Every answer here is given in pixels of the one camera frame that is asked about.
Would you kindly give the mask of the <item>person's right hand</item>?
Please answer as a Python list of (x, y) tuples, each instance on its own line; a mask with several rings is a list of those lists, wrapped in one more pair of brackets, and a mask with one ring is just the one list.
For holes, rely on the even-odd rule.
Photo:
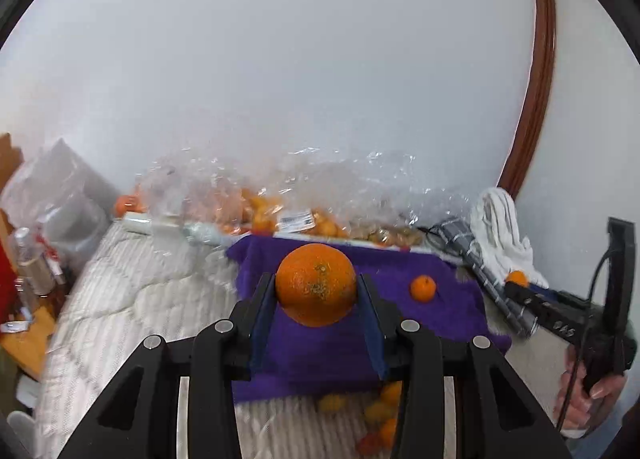
[(600, 425), (612, 413), (627, 383), (626, 375), (608, 375), (587, 392), (582, 386), (586, 368), (580, 363), (575, 369), (575, 361), (576, 349), (568, 346), (553, 407), (553, 419), (562, 423), (564, 432), (590, 431)]

